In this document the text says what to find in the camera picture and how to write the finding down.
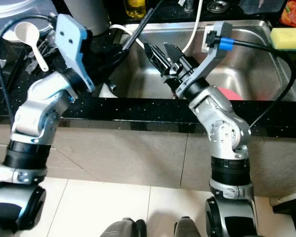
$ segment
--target white tile floor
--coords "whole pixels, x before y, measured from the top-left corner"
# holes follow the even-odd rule
[[[123,217],[147,221],[148,237],[173,237],[173,224],[190,216],[206,237],[204,202],[209,192],[46,178],[39,224],[20,237],[99,237]],[[268,198],[256,198],[259,234],[296,237],[290,216],[273,214]]]

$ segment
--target sink drain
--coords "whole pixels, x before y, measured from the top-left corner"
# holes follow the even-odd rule
[[[229,8],[229,3],[226,1],[210,1],[207,5],[207,10],[212,13],[224,13]]]

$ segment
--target faucet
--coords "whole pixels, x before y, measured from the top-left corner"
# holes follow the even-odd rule
[[[179,0],[179,5],[184,6],[184,11],[187,13],[194,12],[194,0]]]

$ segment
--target blue connector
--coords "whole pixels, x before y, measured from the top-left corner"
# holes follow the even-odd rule
[[[219,49],[232,51],[234,39],[222,37],[221,42],[219,44]]]

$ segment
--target black cable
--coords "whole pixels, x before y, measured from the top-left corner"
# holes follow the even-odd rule
[[[153,14],[156,12],[156,10],[160,7],[160,5],[163,3],[163,0],[160,0],[160,2],[154,7],[150,8],[148,12],[146,13],[146,16],[141,20],[139,26],[137,29],[133,32],[131,37],[128,39],[128,41],[124,44],[123,50],[129,50],[130,47],[133,45],[139,34],[143,31],[144,27],[150,20],[150,18],[153,16]]]
[[[2,40],[2,36],[4,35],[5,32],[7,32],[7,30],[13,26],[14,24],[26,20],[26,19],[32,19],[32,18],[36,18],[36,19],[43,19],[46,20],[50,23],[53,24],[53,26],[55,25],[55,19],[50,17],[50,16],[44,16],[44,15],[39,15],[39,14],[33,14],[33,15],[26,15],[26,16],[21,16],[17,19],[11,20],[9,21],[0,31],[0,46],[1,46],[1,40]],[[7,110],[8,110],[8,115],[9,115],[9,120],[10,120],[10,125],[11,128],[13,126],[14,123],[14,116],[13,116],[13,111],[12,111],[12,107],[11,107],[11,103],[10,103],[10,98],[9,98],[9,94],[7,92],[6,89],[6,79],[5,76],[3,75],[3,71],[2,71],[2,67],[0,65],[0,84],[1,84],[1,89],[2,89],[2,93],[3,93],[3,97],[5,99],[5,103],[7,106]]]
[[[293,86],[295,80],[296,80],[296,71],[295,71],[295,67],[294,64],[292,63],[292,61],[290,60],[290,58],[288,57],[288,55],[285,52],[279,51],[277,49],[274,49],[272,47],[268,47],[265,45],[261,45],[261,44],[257,44],[257,43],[250,43],[250,42],[245,42],[245,41],[240,41],[240,40],[235,40],[233,42],[234,45],[240,45],[240,46],[245,46],[245,47],[249,47],[249,48],[255,48],[255,49],[260,49],[263,51],[267,51],[270,52],[272,54],[274,54],[275,56],[278,56],[280,58],[282,58],[290,67],[291,70],[291,78],[288,82],[288,84],[286,85],[285,89],[282,91],[282,93],[266,108],[266,110],[259,115],[256,120],[254,120],[253,123],[251,123],[250,128],[252,128],[257,121],[259,121],[266,113],[268,113],[275,105],[278,104],[278,102],[280,102],[285,96],[286,94],[289,92],[289,90],[291,89],[291,87]]]
[[[13,66],[13,69],[12,69],[12,72],[11,72],[9,78],[8,78],[8,81],[6,82],[6,90],[8,93],[11,93],[11,90],[12,90],[14,82],[15,82],[15,77],[20,69],[20,65],[21,65],[25,55],[26,55],[26,50],[24,47],[18,60],[16,61],[16,63]]]

